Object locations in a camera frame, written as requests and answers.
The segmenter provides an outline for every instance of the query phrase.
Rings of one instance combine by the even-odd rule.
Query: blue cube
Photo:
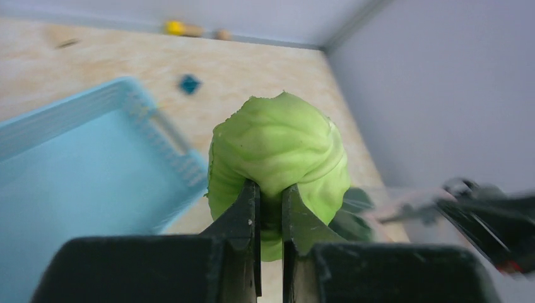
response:
[[[180,81],[180,88],[188,95],[193,95],[201,86],[201,82],[192,74],[187,74]]]

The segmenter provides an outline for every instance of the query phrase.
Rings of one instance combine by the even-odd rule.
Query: white wall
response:
[[[323,44],[366,0],[1,0],[0,13],[159,30],[168,19],[235,35]]]
[[[390,186],[535,189],[535,1],[394,0],[329,60]]]

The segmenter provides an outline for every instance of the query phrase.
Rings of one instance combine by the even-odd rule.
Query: light blue plastic basket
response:
[[[206,178],[132,78],[0,123],[0,302],[28,302],[73,237],[162,232]]]

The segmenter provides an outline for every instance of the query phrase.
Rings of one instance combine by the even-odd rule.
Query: wall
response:
[[[182,20],[208,31],[322,45],[366,0],[1,0],[0,13],[61,23],[160,31]]]
[[[535,1],[394,0],[329,60],[384,182],[535,188]]]

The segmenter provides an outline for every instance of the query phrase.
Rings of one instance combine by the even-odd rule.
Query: yellow block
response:
[[[178,21],[169,21],[165,27],[169,35],[181,36],[184,34],[184,24]]]

